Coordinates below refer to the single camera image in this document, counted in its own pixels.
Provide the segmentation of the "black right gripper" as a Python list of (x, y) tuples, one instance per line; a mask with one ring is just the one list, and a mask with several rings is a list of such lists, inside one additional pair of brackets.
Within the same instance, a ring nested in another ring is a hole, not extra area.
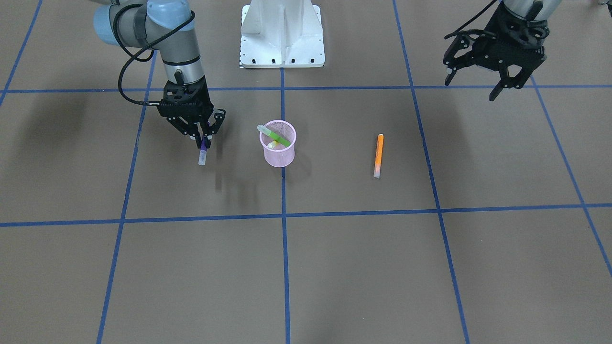
[(199, 150), (219, 132), (227, 115), (225, 109), (214, 109), (205, 76), (186, 85), (167, 81), (157, 109), (179, 133), (192, 137)]

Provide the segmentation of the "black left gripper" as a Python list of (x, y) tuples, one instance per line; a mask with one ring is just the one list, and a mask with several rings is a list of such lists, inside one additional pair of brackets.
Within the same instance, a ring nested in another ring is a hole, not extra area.
[(488, 100), (495, 101), (503, 89), (521, 89), (546, 59), (544, 40), (549, 35), (544, 5), (499, 5), (484, 29), (453, 32), (453, 42), (442, 61), (447, 69), (444, 84), (473, 65), (499, 73)]

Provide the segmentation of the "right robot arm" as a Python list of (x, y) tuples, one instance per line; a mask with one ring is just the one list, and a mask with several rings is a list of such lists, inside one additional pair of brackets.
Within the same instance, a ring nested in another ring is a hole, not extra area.
[[(182, 135), (208, 150), (225, 119), (208, 93), (195, 31), (195, 13), (186, 0), (110, 0), (96, 9), (93, 27), (101, 41), (119, 46), (129, 59), (118, 77), (120, 95), (132, 104), (155, 107)], [(147, 62), (159, 52), (166, 72), (159, 101), (138, 101), (125, 94), (129, 65)]]

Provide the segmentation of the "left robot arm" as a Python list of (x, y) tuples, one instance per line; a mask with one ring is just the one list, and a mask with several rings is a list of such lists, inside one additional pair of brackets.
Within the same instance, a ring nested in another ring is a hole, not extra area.
[(503, 89), (521, 89), (547, 59), (544, 42), (549, 36), (548, 18), (559, 0), (492, 0), (445, 39), (453, 38), (442, 63), (445, 85), (462, 68), (473, 65), (499, 73), (489, 100)]

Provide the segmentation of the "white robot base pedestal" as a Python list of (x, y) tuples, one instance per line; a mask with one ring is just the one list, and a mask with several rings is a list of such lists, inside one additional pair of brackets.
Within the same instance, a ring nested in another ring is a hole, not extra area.
[(321, 9), (310, 0), (252, 0), (241, 15), (242, 68), (325, 65)]

